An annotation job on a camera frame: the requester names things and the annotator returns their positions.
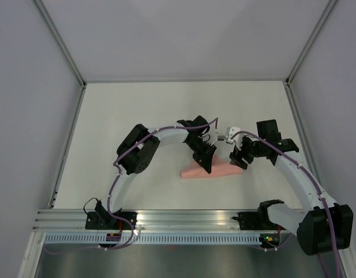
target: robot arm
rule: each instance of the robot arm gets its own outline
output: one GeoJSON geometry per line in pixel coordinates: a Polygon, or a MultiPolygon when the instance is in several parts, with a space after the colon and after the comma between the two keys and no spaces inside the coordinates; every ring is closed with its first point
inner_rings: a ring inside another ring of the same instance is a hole
{"type": "Polygon", "coordinates": [[[114,164],[119,170],[117,185],[112,190],[112,196],[107,196],[96,205],[97,219],[101,226],[112,229],[114,220],[109,215],[117,214],[123,205],[124,197],[136,175],[143,172],[150,164],[158,148],[169,144],[186,143],[193,151],[193,159],[208,173],[211,172],[212,157],[216,146],[204,142],[202,135],[208,130],[208,122],[201,116],[195,120],[179,120],[172,128],[147,129],[142,124],[136,125],[120,144],[117,150],[119,158],[114,164]]]}
{"type": "MultiPolygon", "coordinates": [[[[301,161],[301,156],[298,154],[299,148],[291,139],[281,138],[275,120],[258,122],[257,125],[259,134],[257,138],[260,141],[252,141],[247,136],[243,137],[242,134],[236,135],[240,131],[236,127],[229,127],[224,136],[218,136],[218,141],[226,140],[230,144],[235,143],[234,150],[230,154],[231,163],[243,169],[247,169],[254,158],[269,159],[286,177],[300,199],[304,211],[304,213],[299,213],[280,200],[271,200],[260,204],[258,208],[260,219],[264,223],[278,224],[296,235],[301,248],[308,255],[331,251],[329,223],[321,200],[324,198],[331,212],[336,245],[338,249],[347,248],[350,245],[353,225],[353,212],[349,206],[338,205],[319,183],[316,188],[310,179],[312,174],[306,166],[303,166],[305,173],[299,169],[300,165],[291,163],[286,156],[279,155],[273,148],[262,142],[266,141],[281,152],[287,152],[293,160],[301,161]]],[[[198,116],[193,121],[180,120],[173,127],[175,128],[161,128],[163,132],[156,132],[158,129],[147,129],[139,124],[132,129],[117,150],[119,158],[114,166],[120,171],[118,184],[113,189],[112,196],[107,196],[97,203],[95,222],[100,222],[105,229],[115,229],[115,222],[109,213],[117,215],[120,212],[133,179],[149,166],[159,147],[184,142],[193,151],[193,159],[208,173],[211,172],[211,162],[216,147],[202,139],[202,135],[208,131],[207,121],[198,116]]]]}
{"type": "MultiPolygon", "coordinates": [[[[298,238],[302,250],[308,255],[331,251],[330,223],[323,204],[322,199],[324,199],[332,216],[337,248],[349,247],[353,225],[353,212],[349,206],[338,205],[337,201],[328,195],[307,166],[302,163],[296,144],[291,139],[281,138],[275,120],[258,122],[257,125],[259,141],[252,141],[248,137],[234,139],[236,146],[230,154],[232,164],[247,169],[248,164],[251,164],[254,158],[266,157],[287,179],[304,211],[303,213],[297,212],[281,200],[262,202],[258,208],[262,222],[265,225],[270,222],[278,224],[290,231],[298,238]],[[264,140],[281,152],[287,152],[288,158],[264,144],[262,142],[264,140]]],[[[233,134],[228,135],[227,132],[226,138],[232,138],[232,136],[233,134]]]]}
{"type": "MultiPolygon", "coordinates": [[[[150,134],[153,130],[156,129],[149,129],[148,133],[150,134]]],[[[188,136],[188,131],[187,130],[183,130],[183,129],[170,129],[170,130],[166,130],[164,132],[161,133],[157,133],[155,134],[153,137],[153,142],[155,142],[154,144],[151,145],[147,145],[147,146],[142,146],[142,148],[139,150],[139,152],[141,152],[143,150],[143,148],[152,148],[154,150],[156,150],[157,148],[161,148],[163,146],[169,145],[169,144],[175,144],[175,143],[183,143],[186,138],[188,136]]],[[[141,157],[143,156],[148,156],[151,157],[150,155],[148,155],[149,152],[145,151],[144,154],[141,154],[141,157]]],[[[110,207],[110,211],[111,212],[116,212],[121,210],[122,206],[123,206],[123,201],[125,198],[125,195],[127,193],[127,191],[129,190],[129,187],[131,185],[131,183],[134,181],[135,177],[137,176],[137,174],[141,173],[142,171],[144,171],[149,163],[151,162],[151,159],[140,159],[139,162],[136,162],[136,164],[134,166],[130,166],[127,164],[127,162],[121,162],[119,167],[121,169],[120,171],[120,178],[118,180],[118,184],[117,186],[115,186],[113,192],[112,192],[112,198],[110,198],[110,202],[109,202],[109,207],[110,207]]],[[[106,205],[107,205],[107,198],[105,197],[104,199],[102,199],[102,205],[104,206],[104,209],[107,210],[106,205]]]]}

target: wire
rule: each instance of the wire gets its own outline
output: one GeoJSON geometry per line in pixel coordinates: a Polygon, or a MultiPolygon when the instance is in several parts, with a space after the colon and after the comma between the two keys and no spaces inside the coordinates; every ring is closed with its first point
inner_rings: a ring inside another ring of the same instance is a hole
{"type": "Polygon", "coordinates": [[[326,266],[324,265],[324,262],[323,262],[323,259],[322,259],[321,254],[317,254],[317,257],[318,257],[319,263],[320,263],[320,265],[321,265],[321,267],[322,267],[322,271],[323,271],[324,277],[325,277],[325,278],[329,278],[328,272],[327,272],[327,268],[326,268],[326,266]]]}
{"type": "Polygon", "coordinates": [[[130,228],[131,228],[131,234],[130,234],[130,237],[127,239],[127,241],[123,244],[121,244],[120,246],[115,246],[115,247],[110,247],[109,249],[113,249],[113,250],[116,250],[116,249],[121,249],[123,247],[126,247],[129,242],[131,241],[131,239],[133,238],[133,234],[134,234],[134,227],[133,225],[130,223],[129,220],[125,219],[125,218],[122,218],[122,217],[119,217],[117,215],[113,215],[112,212],[111,212],[111,208],[110,208],[110,202],[111,202],[111,196],[112,196],[112,192],[113,192],[113,189],[115,188],[116,184],[117,184],[117,181],[119,180],[120,178],[120,175],[122,173],[122,170],[120,168],[120,166],[118,165],[118,163],[126,156],[128,155],[133,149],[135,149],[137,146],[139,146],[140,144],[142,144],[144,141],[146,141],[149,137],[153,136],[154,134],[158,133],[158,132],[161,132],[161,131],[164,131],[164,130],[168,130],[168,129],[182,129],[182,130],[194,130],[194,129],[202,129],[204,127],[210,127],[210,125],[212,125],[213,123],[215,123],[215,128],[218,128],[218,120],[219,118],[215,118],[214,120],[212,120],[210,123],[207,123],[206,125],[201,125],[201,126],[193,126],[193,127],[185,127],[185,126],[166,126],[166,127],[161,127],[160,129],[156,129],[154,130],[153,132],[149,133],[147,136],[145,136],[144,138],[142,138],[140,141],[138,141],[136,144],[134,144],[131,148],[129,148],[126,152],[124,152],[122,155],[120,155],[114,162],[113,162],[113,166],[115,166],[118,170],[119,170],[119,173],[118,175],[116,176],[115,180],[113,181],[112,183],[112,186],[111,188],[109,189],[109,192],[108,192],[108,198],[107,198],[107,212],[108,214],[114,218],[114,219],[117,219],[117,220],[121,220],[121,221],[124,221],[126,222],[130,228]]]}
{"type": "Polygon", "coordinates": [[[269,244],[270,246],[273,246],[274,248],[278,248],[278,246],[281,244],[281,239],[280,239],[280,242],[278,245],[275,245],[273,243],[270,243],[270,242],[266,242],[267,244],[269,244]]]}
{"type": "Polygon", "coordinates": [[[277,237],[280,237],[281,236],[281,227],[279,225],[278,226],[278,232],[277,232],[277,237]]]}
{"type": "Polygon", "coordinates": [[[119,221],[119,230],[120,230],[120,233],[122,233],[122,222],[119,221]]]}
{"type": "Polygon", "coordinates": [[[182,130],[194,130],[194,129],[202,129],[204,127],[210,126],[213,123],[215,123],[215,128],[218,128],[218,120],[219,118],[215,118],[212,120],[210,123],[207,123],[206,125],[202,126],[192,126],[192,127],[185,127],[185,126],[165,126],[162,127],[158,130],[154,130],[153,132],[149,133],[147,136],[145,136],[143,139],[141,139],[139,142],[137,142],[135,145],[133,145],[130,149],[128,149],[126,152],[124,152],[122,155],[120,155],[113,163],[113,165],[116,167],[116,165],[122,160],[126,155],[128,155],[133,149],[135,149],[137,146],[142,144],[144,141],[146,141],[149,137],[155,135],[157,132],[161,132],[167,129],[182,129],[182,130]]]}
{"type": "Polygon", "coordinates": [[[50,250],[47,249],[46,245],[43,246],[44,252],[50,254],[50,255],[62,255],[62,254],[67,254],[67,253],[71,253],[73,251],[79,251],[79,250],[87,250],[87,249],[95,249],[95,248],[101,248],[103,250],[117,250],[117,249],[121,249],[124,248],[126,246],[129,245],[130,241],[133,238],[133,234],[134,234],[134,227],[131,224],[131,222],[123,217],[119,217],[117,215],[113,215],[111,212],[111,208],[110,208],[110,201],[111,201],[111,196],[112,196],[112,192],[113,189],[115,188],[115,185],[117,183],[117,181],[120,178],[120,175],[122,173],[122,170],[120,168],[120,166],[118,165],[118,163],[120,162],[121,159],[123,159],[126,155],[128,155],[133,149],[135,149],[137,146],[139,146],[140,144],[142,144],[144,141],[146,141],[149,137],[153,136],[154,134],[156,134],[157,132],[161,132],[164,130],[168,130],[168,129],[182,129],[182,130],[194,130],[194,129],[202,129],[204,127],[208,127],[207,131],[205,133],[207,133],[210,130],[210,125],[212,125],[213,123],[215,123],[215,128],[218,128],[218,120],[219,118],[215,118],[214,120],[212,120],[210,123],[207,123],[206,125],[201,125],[201,126],[194,126],[194,127],[184,127],[184,126],[166,126],[166,127],[162,127],[158,130],[154,130],[153,132],[151,132],[150,134],[148,134],[147,136],[145,136],[144,138],[142,138],[140,141],[138,141],[135,145],[133,145],[130,149],[128,149],[126,152],[124,152],[122,155],[120,155],[114,162],[113,162],[113,166],[115,166],[118,169],[118,174],[115,178],[115,180],[113,181],[111,188],[108,192],[108,198],[107,198],[107,212],[108,214],[117,220],[121,220],[124,221],[125,223],[127,223],[130,226],[131,229],[131,233],[130,233],[130,237],[128,238],[128,240],[121,244],[120,246],[115,246],[115,247],[108,247],[106,248],[102,248],[99,247],[99,245],[97,246],[84,246],[84,247],[80,247],[80,248],[75,248],[75,249],[71,249],[68,251],[63,251],[63,252],[52,252],[50,250]]]}
{"type": "Polygon", "coordinates": [[[87,216],[89,216],[89,215],[88,215],[88,213],[86,212],[85,207],[86,207],[87,204],[89,204],[89,202],[90,202],[91,200],[94,200],[94,199],[97,200],[97,202],[99,202],[99,200],[98,200],[96,197],[93,197],[93,198],[91,198],[89,201],[87,201],[87,202],[85,203],[84,207],[83,207],[83,210],[84,210],[84,212],[86,213],[87,216]]]}
{"type": "Polygon", "coordinates": [[[203,135],[203,136],[200,136],[202,139],[203,138],[206,138],[206,137],[208,137],[208,139],[207,140],[205,140],[204,142],[209,142],[210,141],[210,139],[211,139],[211,136],[210,136],[210,134],[206,134],[206,135],[203,135]]]}
{"type": "MultiPolygon", "coordinates": [[[[275,248],[267,248],[267,249],[266,249],[266,252],[276,251],[276,250],[279,250],[281,247],[285,246],[286,243],[288,242],[288,240],[291,238],[291,235],[292,235],[292,233],[289,233],[288,236],[286,237],[286,239],[285,239],[282,243],[280,243],[280,244],[279,244],[277,247],[275,247],[275,248]]],[[[249,245],[248,247],[254,248],[254,249],[257,249],[257,250],[262,250],[262,251],[265,250],[263,247],[260,247],[260,246],[251,246],[251,245],[249,245]]]]}
{"type": "MultiPolygon", "coordinates": [[[[293,164],[295,164],[299,169],[301,169],[301,171],[304,172],[305,175],[307,175],[307,177],[309,178],[311,183],[314,185],[315,190],[317,191],[317,194],[319,196],[322,195],[322,191],[319,188],[318,183],[315,180],[315,178],[309,173],[308,170],[306,170],[303,166],[300,166],[299,163],[295,159],[293,159],[290,156],[286,155],[284,152],[282,152],[281,150],[277,149],[275,146],[271,145],[269,142],[265,141],[264,139],[260,138],[259,136],[255,135],[254,133],[251,133],[251,132],[248,132],[248,131],[238,131],[231,137],[231,139],[234,139],[238,134],[249,135],[249,136],[259,140],[261,143],[265,144],[269,148],[273,149],[274,151],[276,151],[280,155],[282,155],[285,158],[287,158],[289,161],[291,161],[293,164]]],[[[327,219],[328,219],[328,222],[329,222],[329,231],[331,233],[332,250],[333,250],[333,254],[335,256],[335,263],[336,263],[336,277],[340,278],[339,252],[337,250],[336,235],[335,235],[335,229],[333,227],[331,212],[329,211],[326,199],[323,198],[323,197],[320,197],[320,199],[321,199],[322,204],[324,206],[324,209],[326,211],[327,219]]]]}
{"type": "Polygon", "coordinates": [[[209,126],[207,126],[207,128],[205,129],[205,131],[204,132],[202,132],[202,134],[206,134],[206,133],[208,133],[210,131],[210,125],[209,126]]]}

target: metal frame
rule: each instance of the metal frame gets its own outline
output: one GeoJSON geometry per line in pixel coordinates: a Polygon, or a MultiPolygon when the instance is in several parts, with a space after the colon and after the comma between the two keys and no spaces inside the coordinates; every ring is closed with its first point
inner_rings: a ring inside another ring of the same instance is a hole
{"type": "Polygon", "coordinates": [[[123,79],[120,80],[89,80],[86,83],[151,83],[151,82],[223,82],[223,81],[284,81],[284,78],[165,78],[165,79],[123,79]]]}
{"type": "Polygon", "coordinates": [[[291,72],[289,73],[288,78],[286,79],[286,82],[290,84],[293,79],[295,78],[296,74],[299,71],[300,66],[304,62],[306,56],[308,55],[311,47],[314,45],[315,41],[319,37],[322,29],[326,25],[326,22],[328,21],[329,17],[331,16],[333,10],[337,6],[337,4],[340,2],[340,0],[329,0],[327,3],[325,9],[323,10],[317,24],[315,25],[313,31],[311,32],[309,38],[307,39],[298,59],[296,60],[295,65],[293,65],[291,72]]]}
{"type": "MultiPolygon", "coordinates": [[[[50,206],[53,205],[53,201],[55,200],[55,195],[57,193],[58,186],[60,184],[61,176],[63,173],[63,168],[65,165],[65,161],[67,158],[68,150],[71,145],[72,136],[75,130],[76,121],[79,115],[81,103],[83,100],[83,96],[86,89],[86,82],[82,78],[74,60],[72,59],[62,37],[55,24],[53,23],[52,18],[50,17],[47,9],[45,8],[42,0],[32,0],[38,12],[42,16],[45,24],[47,25],[50,33],[53,35],[56,43],[59,46],[60,51],[63,54],[68,66],[75,74],[78,82],[81,85],[81,93],[79,96],[78,105],[76,107],[76,111],[74,113],[73,121],[71,128],[69,129],[67,141],[65,147],[63,149],[63,155],[60,162],[60,165],[57,170],[56,180],[54,183],[53,196],[50,199],[50,206]]],[[[332,14],[334,8],[337,6],[339,0],[330,0],[324,9],[321,17],[319,18],[317,24],[315,25],[311,35],[309,36],[306,44],[304,45],[296,63],[292,67],[292,70],[289,74],[289,77],[284,80],[280,79],[219,79],[215,81],[283,81],[285,92],[288,97],[289,105],[291,107],[291,112],[293,115],[293,119],[295,121],[295,125],[302,143],[302,148],[306,155],[307,164],[311,170],[311,172],[317,177],[318,175],[318,167],[314,159],[313,151],[311,148],[310,140],[307,135],[305,126],[302,122],[299,108],[295,99],[294,92],[292,91],[290,84],[293,81],[294,77],[298,73],[298,70],[302,63],[304,62],[306,56],[308,55],[311,47],[314,42],[318,38],[321,33],[324,25],[328,21],[328,18],[332,14]]],[[[124,82],[171,82],[171,81],[213,81],[212,79],[187,79],[187,80],[136,80],[136,81],[124,81],[124,82]]],[[[111,81],[90,81],[89,83],[111,83],[111,81]]],[[[177,211],[146,211],[146,210],[138,210],[138,229],[142,233],[147,234],[158,234],[161,231],[168,232],[171,234],[177,233],[219,233],[222,236],[233,235],[233,234],[241,234],[247,233],[239,230],[238,223],[236,221],[229,220],[231,216],[234,216],[235,213],[239,211],[233,210],[216,210],[216,211],[185,211],[185,210],[177,210],[177,211]]],[[[34,229],[35,233],[32,234],[25,258],[21,267],[19,277],[33,277],[36,272],[36,267],[39,261],[39,256],[41,253],[43,242],[45,241],[46,233],[56,232],[56,234],[72,232],[78,234],[84,233],[90,235],[90,233],[94,233],[94,231],[87,231],[84,229],[85,227],[86,217],[82,210],[40,210],[38,215],[36,216],[34,229]]],[[[274,231],[254,231],[256,235],[260,233],[272,233],[274,231]]],[[[355,265],[353,260],[351,259],[351,254],[349,250],[342,250],[344,254],[342,256],[342,261],[344,265],[349,266],[349,275],[347,277],[356,277],[356,268],[355,272],[352,271],[355,265]]]]}
{"type": "Polygon", "coordinates": [[[66,44],[64,43],[60,33],[58,32],[58,29],[56,27],[56,25],[54,24],[52,18],[50,17],[50,14],[48,13],[44,3],[42,2],[42,0],[32,0],[32,3],[34,3],[37,11],[39,12],[39,14],[41,15],[45,25],[47,26],[49,32],[52,34],[54,40],[56,41],[59,49],[61,50],[61,53],[64,57],[64,60],[67,62],[69,68],[71,69],[71,71],[74,73],[74,75],[76,76],[78,82],[80,83],[81,86],[85,86],[86,82],[84,81],[84,79],[81,76],[81,73],[79,72],[78,67],[76,66],[73,58],[71,57],[66,44]]]}
{"type": "Polygon", "coordinates": [[[76,109],[71,117],[71,119],[72,119],[71,125],[67,131],[65,145],[61,152],[61,160],[59,161],[59,164],[58,164],[58,167],[56,170],[55,180],[54,180],[54,183],[52,186],[52,188],[53,188],[52,195],[51,195],[51,197],[49,199],[49,203],[48,203],[48,207],[50,207],[51,209],[54,207],[54,202],[56,201],[56,195],[57,195],[58,188],[60,186],[60,182],[62,179],[62,174],[63,174],[64,166],[66,164],[69,148],[71,146],[72,137],[74,136],[76,123],[78,121],[78,117],[80,114],[80,108],[81,108],[81,105],[82,105],[82,102],[84,99],[84,95],[85,95],[85,90],[86,90],[86,85],[81,86],[79,94],[78,94],[78,103],[77,103],[76,109]]]}

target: metal base plate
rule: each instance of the metal base plate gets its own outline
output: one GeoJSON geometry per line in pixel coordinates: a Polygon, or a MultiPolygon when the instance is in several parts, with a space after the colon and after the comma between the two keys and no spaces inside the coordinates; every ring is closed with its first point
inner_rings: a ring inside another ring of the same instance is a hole
{"type": "MultiPolygon", "coordinates": [[[[119,217],[125,218],[131,222],[133,225],[133,229],[135,229],[135,225],[137,223],[137,213],[132,211],[120,211],[117,214],[119,217]]],[[[88,213],[85,223],[85,230],[119,230],[120,225],[123,231],[131,230],[128,223],[119,220],[115,220],[115,224],[111,227],[109,225],[105,225],[104,222],[101,221],[100,217],[95,211],[91,211],[88,213]]]]}

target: purple cable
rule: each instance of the purple cable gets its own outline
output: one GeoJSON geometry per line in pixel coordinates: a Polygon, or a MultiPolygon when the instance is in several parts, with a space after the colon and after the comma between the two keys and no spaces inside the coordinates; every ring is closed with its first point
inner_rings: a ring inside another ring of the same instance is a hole
{"type": "Polygon", "coordinates": [[[111,212],[110,205],[109,205],[109,203],[110,203],[110,201],[111,201],[111,194],[112,194],[112,191],[113,191],[113,189],[115,188],[115,185],[116,185],[116,183],[117,183],[117,181],[119,180],[120,175],[121,175],[121,168],[118,167],[118,169],[120,170],[120,173],[116,176],[116,178],[115,178],[115,180],[113,181],[112,186],[111,186],[111,188],[109,189],[109,192],[108,192],[108,198],[107,198],[107,212],[108,212],[108,214],[109,214],[112,218],[117,219],[117,220],[119,220],[119,221],[124,221],[125,223],[127,223],[127,224],[130,226],[131,233],[130,233],[130,237],[127,239],[127,241],[126,241],[125,243],[121,244],[120,246],[110,247],[109,249],[111,249],[111,250],[117,250],[117,249],[121,249],[121,248],[123,248],[123,247],[126,247],[126,246],[128,245],[128,243],[131,241],[131,239],[133,238],[133,234],[134,234],[134,228],[133,228],[132,223],[131,223],[129,220],[123,218],[123,217],[119,217],[119,216],[113,215],[112,212],[111,212]]]}
{"type": "Polygon", "coordinates": [[[164,130],[167,130],[167,129],[183,129],[183,130],[193,130],[193,129],[201,129],[201,128],[204,128],[204,127],[208,127],[210,126],[211,124],[215,123],[215,128],[218,127],[218,118],[215,118],[214,120],[212,120],[210,123],[207,123],[206,125],[201,125],[201,126],[195,126],[195,127],[183,127],[183,126],[165,126],[165,127],[161,127],[160,129],[156,129],[154,130],[153,132],[151,132],[150,134],[148,134],[147,136],[145,136],[144,138],[142,138],[139,142],[137,142],[134,146],[132,146],[130,149],[128,149],[126,152],[124,152],[122,155],[120,155],[113,163],[113,165],[119,170],[119,174],[116,176],[111,188],[109,189],[109,192],[108,192],[108,198],[107,198],[107,212],[108,214],[117,219],[117,220],[121,220],[121,221],[124,221],[126,222],[130,228],[131,228],[131,235],[130,237],[128,238],[128,240],[123,243],[122,245],[120,246],[115,246],[115,247],[110,247],[109,249],[113,249],[113,250],[116,250],[116,249],[121,249],[123,247],[126,247],[129,242],[131,241],[131,239],[133,238],[133,232],[134,232],[134,228],[133,228],[133,225],[129,222],[129,220],[125,219],[125,218],[122,218],[122,217],[118,217],[118,216],[115,216],[112,214],[111,212],[111,208],[110,208],[110,201],[111,201],[111,196],[112,196],[112,192],[113,192],[113,189],[115,188],[116,186],[116,183],[117,181],[119,180],[119,177],[121,175],[121,168],[120,166],[118,165],[118,163],[120,162],[121,159],[123,159],[126,155],[128,155],[133,149],[135,149],[137,146],[139,146],[140,144],[142,144],[144,141],[146,141],[149,137],[153,136],[154,134],[160,132],[160,131],[164,131],[164,130]]]}
{"type": "Polygon", "coordinates": [[[43,245],[43,249],[44,249],[44,252],[45,253],[48,253],[49,255],[64,255],[64,254],[68,254],[68,253],[71,253],[71,252],[74,252],[74,251],[80,251],[80,250],[87,250],[87,249],[97,249],[98,247],[97,246],[83,246],[83,247],[79,247],[79,248],[75,248],[75,249],[71,249],[71,250],[67,250],[67,251],[60,251],[60,252],[52,252],[52,251],[49,251],[47,249],[47,244],[44,244],[43,245]]]}
{"type": "Polygon", "coordinates": [[[325,277],[325,278],[329,278],[328,272],[327,272],[327,268],[326,268],[326,266],[324,265],[324,262],[323,262],[323,260],[322,260],[321,254],[317,254],[317,257],[318,257],[319,263],[320,263],[320,265],[321,265],[321,267],[322,267],[324,277],[325,277]]]}
{"type": "MultiPolygon", "coordinates": [[[[112,196],[112,191],[113,189],[115,188],[116,186],[116,183],[117,181],[119,180],[120,178],[120,175],[121,175],[121,168],[120,166],[118,165],[119,161],[121,159],[123,159],[128,153],[130,153],[133,149],[135,149],[137,146],[139,146],[141,143],[143,143],[145,140],[147,140],[149,137],[153,136],[154,134],[160,132],[160,131],[163,131],[163,130],[167,130],[167,129],[183,129],[183,130],[194,130],[194,129],[202,129],[204,127],[208,127],[210,125],[212,125],[213,123],[215,123],[215,128],[218,128],[218,119],[219,118],[215,118],[214,120],[212,120],[210,123],[207,123],[206,125],[201,125],[201,126],[194,126],[194,127],[183,127],[183,126],[166,126],[166,127],[162,127],[160,129],[157,129],[157,130],[154,130],[153,132],[151,132],[150,134],[148,134],[147,136],[145,136],[143,139],[141,139],[139,142],[137,142],[134,146],[132,146],[130,149],[128,149],[125,153],[123,153],[122,155],[120,155],[113,163],[113,166],[115,166],[118,170],[119,170],[119,173],[118,175],[116,176],[115,180],[113,181],[112,183],[112,186],[111,188],[109,189],[109,192],[108,192],[108,195],[109,197],[107,198],[107,212],[108,214],[112,217],[112,218],[115,218],[117,220],[121,220],[121,221],[124,221],[126,222],[130,228],[131,228],[131,234],[130,234],[130,237],[128,238],[128,240],[123,243],[122,245],[120,246],[115,246],[115,247],[110,247],[110,248],[107,248],[107,249],[110,249],[110,250],[117,250],[117,249],[121,249],[123,247],[126,247],[129,245],[131,239],[133,238],[133,234],[134,234],[134,228],[133,228],[133,225],[131,224],[131,222],[123,217],[119,217],[119,216],[116,216],[116,215],[113,215],[111,213],[111,209],[110,209],[110,200],[111,200],[111,197],[112,196]]],[[[84,247],[80,247],[80,248],[76,248],[76,249],[72,249],[72,250],[68,250],[68,251],[63,251],[63,252],[52,252],[52,251],[49,251],[46,246],[44,245],[44,251],[50,255],[62,255],[62,254],[66,254],[66,253],[70,253],[70,252],[73,252],[73,251],[78,251],[78,250],[85,250],[85,249],[95,249],[95,248],[99,248],[98,246],[84,246],[84,247]]]]}
{"type": "MultiPolygon", "coordinates": [[[[259,136],[256,136],[254,133],[248,132],[248,131],[238,131],[236,132],[231,139],[234,139],[235,136],[237,136],[238,134],[246,134],[249,135],[257,140],[259,140],[261,143],[267,145],[269,148],[273,149],[274,151],[278,152],[280,155],[284,156],[285,158],[287,158],[289,161],[291,161],[293,164],[295,164],[296,166],[299,167],[299,163],[295,160],[292,159],[290,156],[286,155],[285,153],[283,153],[282,151],[280,151],[279,149],[277,149],[275,146],[271,145],[269,142],[265,141],[264,139],[260,138],[259,136]]],[[[315,190],[317,191],[318,195],[322,194],[321,189],[318,186],[318,183],[316,182],[316,180],[314,179],[314,177],[309,173],[308,170],[306,170],[303,166],[299,167],[301,169],[302,172],[305,173],[305,175],[307,175],[307,177],[310,179],[311,183],[314,185],[315,190]]],[[[321,201],[323,203],[324,209],[326,211],[327,214],[327,219],[329,222],[329,231],[331,233],[331,241],[332,241],[332,250],[333,250],[333,254],[335,256],[335,263],[336,263],[336,277],[340,278],[340,264],[339,264],[339,252],[337,250],[337,244],[336,244],[336,235],[335,235],[335,229],[333,227],[333,222],[332,222],[332,216],[331,216],[331,212],[329,211],[327,202],[325,198],[321,198],[321,201]]]]}

